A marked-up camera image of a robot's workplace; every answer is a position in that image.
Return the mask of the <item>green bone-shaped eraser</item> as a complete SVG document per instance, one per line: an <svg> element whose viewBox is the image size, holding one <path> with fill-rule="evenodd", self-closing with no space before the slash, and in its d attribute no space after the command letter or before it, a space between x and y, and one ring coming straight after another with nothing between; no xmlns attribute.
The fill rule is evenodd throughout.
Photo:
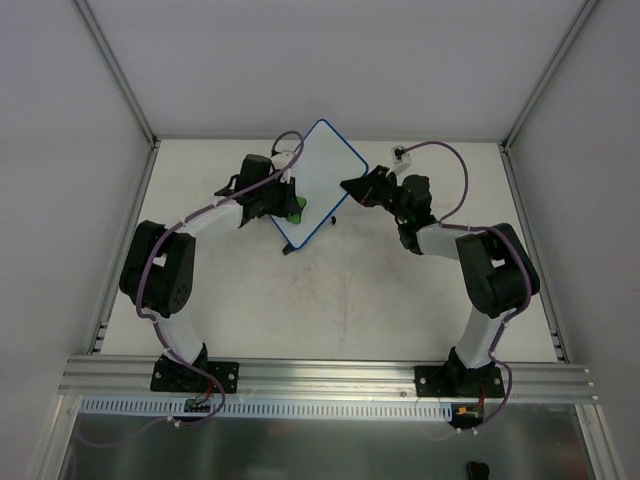
<svg viewBox="0 0 640 480"><path fill-rule="evenodd" d="M286 221L293 225L299 225L302 221L302 214L306 205L307 200L304 197L297 196L289 205L289 211L285 217Z"/></svg>

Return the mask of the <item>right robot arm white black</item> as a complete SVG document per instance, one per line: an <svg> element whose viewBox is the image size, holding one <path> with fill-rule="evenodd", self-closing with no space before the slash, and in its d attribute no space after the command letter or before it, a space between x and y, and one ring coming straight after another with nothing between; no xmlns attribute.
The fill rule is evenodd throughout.
<svg viewBox="0 0 640 480"><path fill-rule="evenodd" d="M360 205L393 215L403 247L459 263L472 308L462 337L447 361L425 383L443 392L470 395L492 381L495 349L509 321L539 292L540 282L513 227L461 227L437 221L431 211L429 178L409 175L399 182L378 166L341 188Z"/></svg>

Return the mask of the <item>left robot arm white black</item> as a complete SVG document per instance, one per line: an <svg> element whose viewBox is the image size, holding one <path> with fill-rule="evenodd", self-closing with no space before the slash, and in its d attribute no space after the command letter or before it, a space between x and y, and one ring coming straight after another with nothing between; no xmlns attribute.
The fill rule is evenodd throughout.
<svg viewBox="0 0 640 480"><path fill-rule="evenodd" d="M139 317L151 322L163 347L156 363L161 381L186 391L213 383L206 345L184 311L197 248L265 215L300 223L306 200L296 194L291 174L297 158L288 150L269 157L248 154L208 205L170 226L145 220L136 227L119 289Z"/></svg>

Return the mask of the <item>blue-framed whiteboard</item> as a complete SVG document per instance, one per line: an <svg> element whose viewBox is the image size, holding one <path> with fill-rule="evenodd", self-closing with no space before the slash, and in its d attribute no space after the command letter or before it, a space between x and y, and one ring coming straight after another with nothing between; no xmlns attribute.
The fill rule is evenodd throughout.
<svg viewBox="0 0 640 480"><path fill-rule="evenodd" d="M344 180L369 173L369 164L325 119L317 120L304 137L304 149L291 168L296 195L306 200L299 223L274 217L272 222L292 250L303 248L334 215L347 193Z"/></svg>

